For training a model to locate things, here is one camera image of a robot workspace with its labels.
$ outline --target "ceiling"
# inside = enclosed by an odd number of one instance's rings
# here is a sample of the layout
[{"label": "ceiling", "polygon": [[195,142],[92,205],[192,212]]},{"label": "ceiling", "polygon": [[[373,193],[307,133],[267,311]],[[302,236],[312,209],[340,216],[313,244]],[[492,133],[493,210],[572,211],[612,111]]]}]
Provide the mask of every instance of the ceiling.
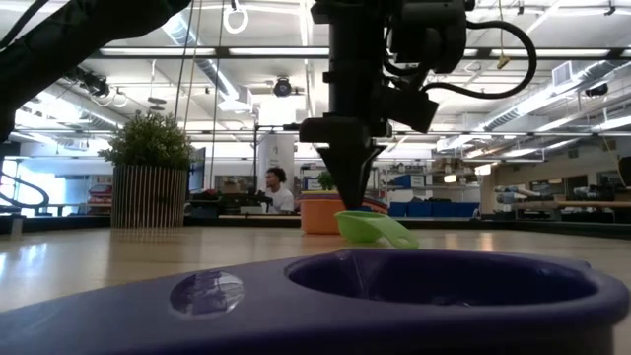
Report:
[{"label": "ceiling", "polygon": [[[7,32],[13,26],[31,2],[28,0],[0,0],[0,34]],[[631,20],[631,0],[614,0],[613,2],[617,9],[616,12],[611,16],[605,16],[604,13],[609,9],[607,0],[503,0],[502,15],[505,21],[527,31],[537,47],[627,47],[631,44],[631,35],[623,29],[628,29],[628,21]],[[64,1],[51,0],[40,13],[35,15],[25,31],[45,19],[63,3]],[[500,19],[501,14],[498,7],[500,1],[478,0],[476,3],[476,10],[467,15],[470,21]],[[199,45],[205,46],[328,46],[328,27],[326,25],[314,25],[308,14],[303,11],[308,9],[311,4],[311,0],[242,1],[240,6],[246,9],[248,14],[247,26],[238,34],[230,34],[222,24],[221,1],[205,0],[201,3],[195,1],[190,28],[194,34],[197,34]],[[518,15],[521,4],[524,5],[525,11]],[[184,19],[188,19],[191,14],[189,10],[184,10],[181,15]],[[230,16],[231,26],[237,27],[240,24],[242,20],[240,16],[241,14]],[[201,19],[201,26],[198,26],[198,18]],[[467,46],[499,48],[500,42],[498,30],[470,31]],[[157,29],[142,37],[117,40],[108,46],[135,48],[173,47],[174,45],[164,29]],[[506,47],[521,47],[512,35],[505,35],[504,45]],[[216,103],[221,101],[218,99],[218,93],[214,90],[208,77],[192,60],[156,60],[153,88],[152,64],[153,61],[146,58],[87,59],[81,64],[81,68],[105,76],[112,87],[112,94],[108,98],[98,100],[93,98],[92,100],[84,90],[60,81],[57,85],[67,89],[68,93],[61,95],[59,100],[64,100],[68,96],[78,96],[80,99],[75,98],[75,102],[79,100],[78,105],[87,110],[95,107],[94,101],[96,101],[101,106],[106,106],[101,108],[105,109],[106,112],[111,112],[112,116],[115,117],[112,119],[113,121],[119,122],[119,117],[130,117],[138,109],[147,110],[152,105],[147,101],[151,96],[166,100],[167,103],[164,105],[166,111],[175,111],[175,107],[177,107],[177,116],[181,125],[184,126],[185,123],[188,130],[210,130],[213,127],[217,130],[252,130],[254,114],[217,109]],[[485,101],[443,90],[430,91],[431,99],[441,104],[431,129],[441,132],[473,130],[480,122],[488,119],[492,112],[510,108],[524,98],[549,86],[552,69],[561,64],[563,61],[560,60],[540,59],[531,84],[516,98]],[[321,81],[322,73],[328,67],[326,59],[309,59],[306,64],[306,60],[303,58],[229,58],[217,60],[216,65],[230,83],[249,88],[252,93],[252,101],[255,104],[271,98],[270,83],[274,83],[279,76],[285,76],[289,78],[293,87],[299,88],[302,98],[306,98],[307,96],[304,94],[309,92],[308,100],[312,104],[313,115],[321,116],[327,112],[328,89]],[[474,91],[493,93],[514,87],[522,79],[526,70],[527,62],[524,60],[513,60],[505,68],[498,70],[497,60],[465,59],[451,75],[430,76],[428,80],[440,80]],[[579,99],[579,94],[569,93],[549,105],[529,112],[526,116],[535,116],[540,119],[520,118],[520,124],[513,122],[512,129],[519,132],[535,131],[543,123],[562,119],[569,114],[582,111],[586,105],[601,105],[606,103],[605,99],[622,97],[627,94],[629,84],[631,84],[626,74],[626,70],[620,70],[615,75],[608,77],[610,90],[606,97],[582,97]],[[181,83],[179,99],[177,99],[177,83]],[[116,90],[124,93],[124,95],[119,94],[115,97]],[[298,120],[309,115],[308,106],[303,102],[297,114]],[[597,123],[599,119],[603,119],[600,111],[592,114],[591,123]],[[59,125],[59,121],[63,121],[63,118],[52,123],[34,122],[29,124],[26,122],[17,128],[23,130],[27,128],[65,128],[65,126]],[[589,126],[586,119],[581,117],[557,130],[561,129],[564,132],[586,130],[589,129]],[[394,129],[406,130],[408,128],[396,124]],[[616,127],[617,131],[623,129],[623,126]],[[42,134],[56,139],[54,134]],[[210,139],[208,135],[194,135],[193,138],[200,141]],[[404,149],[406,144],[437,142],[440,139],[449,138],[442,138],[441,135],[415,135],[406,139],[405,142],[401,142],[394,149]],[[30,141],[29,138],[19,136],[12,136],[12,139]],[[226,142],[247,142],[251,140],[251,133],[219,134],[216,139]],[[548,140],[546,139],[541,144],[545,145]],[[517,137],[507,140],[505,137],[497,135],[490,138],[481,137],[469,140],[461,144],[459,148],[471,151],[488,147],[502,147],[501,150],[497,151],[502,152],[515,149],[518,142],[534,144],[531,137]]]}]

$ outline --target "green plant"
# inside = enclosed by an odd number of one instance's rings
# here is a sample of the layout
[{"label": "green plant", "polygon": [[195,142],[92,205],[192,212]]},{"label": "green plant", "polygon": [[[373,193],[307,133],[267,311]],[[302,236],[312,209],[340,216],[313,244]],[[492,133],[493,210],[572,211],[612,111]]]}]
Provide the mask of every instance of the green plant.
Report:
[{"label": "green plant", "polygon": [[99,156],[115,166],[188,170],[194,151],[171,113],[138,111],[122,128],[114,129],[109,145]]},{"label": "green plant", "polygon": [[335,181],[333,181],[333,175],[329,172],[322,172],[317,176],[317,182],[322,186],[322,189],[332,190],[335,188]]}]

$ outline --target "dark hair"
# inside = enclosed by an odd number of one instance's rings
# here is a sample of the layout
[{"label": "dark hair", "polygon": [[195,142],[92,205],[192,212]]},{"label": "dark hair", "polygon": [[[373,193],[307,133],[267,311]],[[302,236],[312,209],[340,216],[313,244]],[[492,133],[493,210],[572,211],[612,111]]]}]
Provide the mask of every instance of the dark hair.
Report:
[{"label": "dark hair", "polygon": [[285,174],[285,171],[283,170],[283,168],[279,168],[279,167],[269,168],[267,172],[273,173],[274,175],[276,175],[278,177],[278,180],[281,182],[287,181],[287,175]]}]

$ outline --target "black robot arm segment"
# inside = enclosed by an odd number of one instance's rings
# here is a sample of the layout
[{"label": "black robot arm segment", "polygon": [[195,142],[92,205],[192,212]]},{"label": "black robot arm segment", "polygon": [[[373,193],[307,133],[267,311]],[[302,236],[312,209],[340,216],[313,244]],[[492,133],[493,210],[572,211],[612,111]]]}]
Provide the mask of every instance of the black robot arm segment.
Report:
[{"label": "black robot arm segment", "polygon": [[[427,132],[438,104],[431,89],[447,89],[479,99],[503,99],[529,84],[536,71],[532,41],[518,27],[501,21],[470,23],[466,11],[474,0],[316,0],[316,24],[329,24],[330,112],[308,118],[300,127],[301,142],[328,143],[318,151],[331,172],[347,208],[361,206],[368,174],[384,149],[375,137],[391,136],[394,120]],[[528,71],[505,93],[471,92],[447,83],[423,87],[430,71],[453,72],[464,56],[466,29],[498,28],[525,45]],[[390,63],[390,54],[399,67]],[[386,77],[384,69],[394,77]]]},{"label": "black robot arm segment", "polygon": [[[188,4],[190,0],[70,0],[0,52],[0,139],[13,129],[16,109],[65,72],[112,40],[159,28]],[[15,35],[11,31],[6,39]]]}]

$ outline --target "white pillar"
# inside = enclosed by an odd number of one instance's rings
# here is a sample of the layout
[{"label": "white pillar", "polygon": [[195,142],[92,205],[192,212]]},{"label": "white pillar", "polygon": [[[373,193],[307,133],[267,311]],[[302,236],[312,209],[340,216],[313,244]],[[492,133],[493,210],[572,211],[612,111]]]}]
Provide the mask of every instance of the white pillar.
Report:
[{"label": "white pillar", "polygon": [[[260,104],[258,123],[282,125],[296,121],[296,107],[290,98],[270,98]],[[258,142],[258,189],[265,190],[265,172],[280,167],[287,175],[285,187],[294,192],[294,136],[270,132]]]}]

